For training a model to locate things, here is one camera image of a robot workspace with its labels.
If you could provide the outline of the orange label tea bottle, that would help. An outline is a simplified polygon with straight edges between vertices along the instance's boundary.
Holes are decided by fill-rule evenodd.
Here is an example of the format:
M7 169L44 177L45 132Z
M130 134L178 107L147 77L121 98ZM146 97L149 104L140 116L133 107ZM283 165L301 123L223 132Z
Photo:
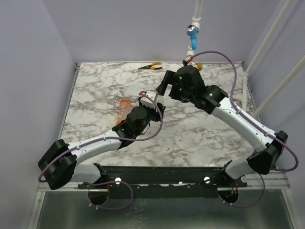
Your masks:
M127 118L127 115L132 109L131 100L128 96L123 97L119 103L119 115L116 124L119 125Z

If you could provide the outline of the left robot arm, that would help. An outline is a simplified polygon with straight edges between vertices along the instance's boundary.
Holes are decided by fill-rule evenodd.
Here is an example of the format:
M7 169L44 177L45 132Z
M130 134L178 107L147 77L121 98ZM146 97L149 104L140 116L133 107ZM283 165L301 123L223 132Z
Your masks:
M100 136L74 143L56 140L38 161L41 170L38 181L48 183L51 190L59 189L69 182L85 182L94 188L102 188L106 177L101 165L84 165L83 162L139 141L138 137L151 121L163 121L164 111L165 106L161 103L156 107L139 105L132 109L121 124Z

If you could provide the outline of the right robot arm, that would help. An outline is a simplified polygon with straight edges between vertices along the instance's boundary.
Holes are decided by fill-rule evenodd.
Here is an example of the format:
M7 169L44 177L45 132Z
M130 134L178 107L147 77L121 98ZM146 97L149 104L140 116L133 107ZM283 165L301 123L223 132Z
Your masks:
M172 87L169 93L172 99L190 102L196 108L222 120L254 149L249 157L230 161L223 167L223 172L219 175L223 186L230 187L245 174L256 172L266 175L272 170L283 151L280 141L285 142L288 138L284 131L275 132L242 112L220 87L206 86L199 70L192 65L183 66L176 72L167 70L156 89L157 93L164 95L168 85Z

